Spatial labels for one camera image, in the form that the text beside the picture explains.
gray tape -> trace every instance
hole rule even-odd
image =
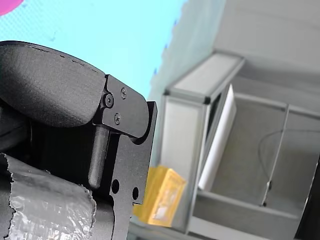
[[[86,188],[4,157],[12,178],[10,207],[15,211],[6,240],[90,239],[96,202]]]

black plastic part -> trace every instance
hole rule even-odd
[[[0,101],[0,153],[12,149],[27,137],[27,118]]]
[[[113,151],[114,148],[109,144],[98,193],[105,199],[110,195],[113,200],[113,240],[126,239],[132,204],[143,203],[158,112],[155,102],[147,102],[147,106],[149,121],[147,131],[142,138],[134,141],[125,135],[110,138],[110,144],[113,147],[117,146],[117,150]],[[110,183],[114,180],[119,182],[116,193],[110,188]]]
[[[91,122],[77,127],[32,125],[33,166],[87,188],[100,186],[109,130]]]
[[[111,93],[114,101],[111,108],[100,104],[98,112],[100,112],[101,120],[99,124],[102,123],[113,131],[130,137],[141,138],[147,131],[149,118],[145,98],[115,77],[111,75],[105,77],[104,95]]]
[[[105,82],[101,70],[63,52],[21,41],[0,42],[0,99],[43,124],[88,123]]]
[[[320,239],[320,164],[318,161],[308,200],[294,239]]]

yellow box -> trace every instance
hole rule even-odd
[[[133,214],[146,224],[171,227],[186,181],[173,169],[150,167],[142,205]]]

